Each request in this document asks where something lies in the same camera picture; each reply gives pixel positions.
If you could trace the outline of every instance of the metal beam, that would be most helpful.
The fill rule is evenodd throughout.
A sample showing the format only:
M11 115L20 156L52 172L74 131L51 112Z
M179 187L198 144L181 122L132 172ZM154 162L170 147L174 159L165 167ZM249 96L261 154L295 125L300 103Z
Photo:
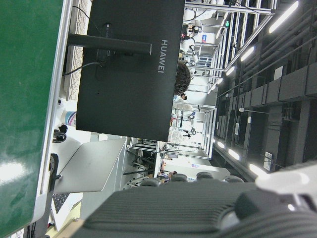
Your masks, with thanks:
M232 45L235 45L235 46L237 46L237 43L238 43L237 38L238 38L238 31L239 31L239 21L240 21L240 13L238 12L236 17L236 24L234 27L234 35L233 35L233 43L232 43ZM235 57L235 54L236 54L236 48L232 48L231 59Z
M257 0L257 5L256 5L257 8L261 7L261 2L262 2L262 0ZM253 31L255 31L255 29L258 27L259 19L260 19L260 15L256 14L254 16Z
M248 38L248 40L245 42L243 47L239 50L237 55L231 60L230 64L227 66L225 71L228 71L232 65L236 62L236 60L239 58L239 56L245 51L245 49L249 46L249 44L254 40L254 38L259 34L259 32L265 27L265 25L270 21L270 19L273 17L273 15L267 15L263 21L260 23L260 25L257 27L257 29L252 33L252 35Z
M185 7L189 8L199 8L205 10L217 10L217 11L228 11L228 12L245 12L250 14L263 14L263 15L271 15L272 10L268 8L256 8L245 6L228 6L228 5L215 5L215 4L204 4L204 3L185 3Z
M246 0L246 6L249 6L249 0ZM246 31L247 31L247 23L248 23L248 14L244 13L243 24L242 24L242 33L241 33L241 38L240 38L240 47L242 47L244 45L244 40L246 37Z
M234 13L231 14L231 19L230 19L231 26L229 28L227 54L226 54L226 59L225 59L225 62L224 62L224 67L225 68L227 67L228 61L229 61L229 53L230 53L230 48L231 48L231 36L232 36L232 30L233 30L233 27L232 27L233 20L234 20Z
M209 68L209 67L201 67L201 66L187 66L188 68L196 68L196 69L205 69L205 70L215 70L224 72L224 68Z
M210 75L195 75L195 74L191 74L191 76L193 77L200 77L200 78L220 78L220 77L215 77L215 76L210 76Z
M194 23L189 23L187 25L191 25L191 26L195 26ZM210 24L203 24L202 26L205 26L205 27L215 27L215 28L225 28L225 26L220 26L220 25L210 25Z

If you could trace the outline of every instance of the ceiling light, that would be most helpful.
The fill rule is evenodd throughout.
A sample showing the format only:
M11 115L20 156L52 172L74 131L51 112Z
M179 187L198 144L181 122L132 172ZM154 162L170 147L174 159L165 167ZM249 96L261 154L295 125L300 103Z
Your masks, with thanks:
M229 74L231 74L233 71L234 71L234 66L233 67L231 67L228 71L227 71L227 73L226 73L226 75L228 76Z
M222 81L223 81L223 78L220 78L220 79L217 80L216 84L219 85L219 84L221 84Z
M221 32L221 28L218 30L217 34L216 34L216 39L218 39L219 35L220 35L220 32Z
M228 152L229 152L229 155L231 155L236 160L240 159L240 156L236 152L234 152L233 150L229 149Z
M225 19L227 18L228 14L229 14L229 12L226 12L226 13L224 14L223 20L225 20Z
M240 61L244 61L252 52L254 51L254 46L248 49L247 52L245 52L244 55L241 56Z
M250 164L249 169L259 177L262 177L262 178L268 177L268 174L266 172L264 172L258 166L255 166L254 164Z
M282 24L298 7L298 1L294 2L293 5L290 6L289 9L287 9L283 15L281 15L276 22L274 22L273 25L269 28L268 32L272 33L276 30L277 27L279 27L280 24Z
M220 141L217 142L217 145L218 145L221 149L224 148L224 144L222 144Z

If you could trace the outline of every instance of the cable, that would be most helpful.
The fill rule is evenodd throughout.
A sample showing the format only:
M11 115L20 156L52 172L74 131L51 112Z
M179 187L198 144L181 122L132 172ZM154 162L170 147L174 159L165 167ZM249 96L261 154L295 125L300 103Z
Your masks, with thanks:
M66 133L61 132L59 130L54 130L53 143L62 143L66 140L66 138Z
M90 20L89 16L84 12L83 9L81 9L81 8L79 8L79 7L77 7L77 6L73 6L73 7L77 8L78 10L81 10L81 11L86 15L86 17ZM98 32L101 34L101 31L99 30L99 28L97 27L97 25L96 25L92 20L90 20L90 21L95 25L96 29L97 29Z
M31 238L35 238L35 226L36 226L36 222L32 224Z
M86 66L89 66L89 65L92 65L92 64L99 64L99 65L100 65L99 62L88 63L88 64L85 64L85 65L82 65L82 66L78 67L77 69L74 69L73 71L70 71L70 72L68 72L68 73L63 74L63 76L70 75L70 74L72 74L72 73L74 73L74 72L80 70L81 68L86 67Z

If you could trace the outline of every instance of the monitor back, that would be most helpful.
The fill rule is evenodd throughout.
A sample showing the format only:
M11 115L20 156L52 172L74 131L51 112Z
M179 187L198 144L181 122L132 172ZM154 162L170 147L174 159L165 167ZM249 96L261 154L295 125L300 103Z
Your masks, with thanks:
M95 0L88 35L111 23L112 38L148 42L152 55L116 52L105 67L82 69L76 128L167 141L184 0ZM84 49L83 64L96 49Z

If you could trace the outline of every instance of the metal pole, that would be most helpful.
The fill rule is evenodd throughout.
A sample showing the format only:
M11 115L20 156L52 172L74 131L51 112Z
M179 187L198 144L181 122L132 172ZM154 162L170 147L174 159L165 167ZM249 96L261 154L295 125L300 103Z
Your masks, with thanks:
M223 34L223 42L222 42L222 52L221 52L221 61L220 61L220 68L223 68L223 63L224 63L224 50L226 48L226 43L227 43L227 31L228 28L225 29L224 34Z
M196 42L195 46L217 46L217 44Z
M239 30L239 21L240 21L240 13L237 13L237 18L236 18L236 25L234 27L234 35L233 35L233 45L237 46L237 38L238 38L238 30ZM231 53L231 59L234 58L236 54L236 48L232 48L232 53Z
M195 26L194 23L188 23L187 25ZM214 27L214 28L225 28L225 26L220 26L220 25L210 25L210 24L203 24L203 27Z
M261 2L262 2L262 0L257 0L257 5L256 5L257 8L260 8L260 7L261 7ZM259 25L259 19L260 19L260 15L256 14L256 15L254 16L253 31L255 31L255 29L258 27L258 25Z
M167 143L168 145L177 145L177 146L183 146L187 148L200 148L199 146L191 146L191 145L181 145L181 144L175 144L175 143Z
M193 90L193 89L187 89L187 91L190 91L190 92L198 92L198 93L207 93L207 92L205 92L205 91Z
M145 162L148 162L148 163L151 164L151 165L154 165L154 164L155 164L154 162L152 162L152 161L150 161L150 160L148 160L148 159L146 159L146 158L143 158L143 157L141 157L141 156L138 156L137 154L134 154L133 152L131 152L131 151L129 151L129 150L127 150L127 152L128 152L129 154L131 154L131 155L136 156L137 158L140 158L141 160L143 160L143 161L145 161Z
M195 74L191 74L191 76L193 77L198 77L198 78L220 78L220 77L216 77L216 76L210 76L210 75L195 75Z
M269 113L265 113L265 112L258 112L258 111L251 111L251 110L244 110L246 112L253 112L253 113L263 113L263 114L269 114Z
M151 43L126 41L97 36L77 35L72 33L68 34L67 45L143 55L151 55L152 52Z
M224 63L224 67L226 68L228 65L228 61L229 61L229 53L230 53L230 48L231 48L231 36L232 36L232 23L234 20L234 13L231 14L231 19L230 19L230 29L229 29L229 36L228 36L228 45L227 45L227 54L226 54L226 60Z
M227 66L225 71L228 71L232 65L236 62L236 60L239 58L239 56L244 52L244 50L249 46L249 44L254 40L254 38L259 34L259 32L265 27L265 25L268 23L268 21L273 17L273 15L267 15L261 24L257 27L257 29L252 33L252 35L248 38L248 40L245 42L243 47L239 50L237 55L231 60L230 64Z
M201 67L201 66L187 66L188 68L197 68L197 69L205 69L205 70L215 70L224 72L223 68L209 68L209 67Z
M215 106L209 106L209 105L203 105L203 104L193 104L193 103L184 103L184 102L175 102L175 103L185 104L185 105L194 105L194 106L199 106L204 108L215 108Z
M210 151L212 152L212 148L213 148L212 140L213 140L213 135L214 135L214 126L215 126L215 122L216 122L216 113L217 113L217 108L215 108L213 110L212 131L211 131L211 148L210 148L209 153L208 153L210 158L211 158Z
M246 30L247 30L247 22L248 22L248 14L245 13L243 16L243 23L242 23L242 33L240 38L240 48L244 45L244 40L246 37Z
M123 175L134 175L134 174L139 174L143 172L153 172L154 170L140 170L140 171L135 171L135 172L128 172L128 173L123 173Z
M272 10L268 8L256 8L256 7L249 7L246 8L245 6L226 6L226 5L215 5L215 4L204 4L204 3L185 3L185 7L189 8L199 8L199 9L206 9L206 10L217 10L217 11L228 11L228 12L246 12L251 14L263 14L263 15L271 15Z

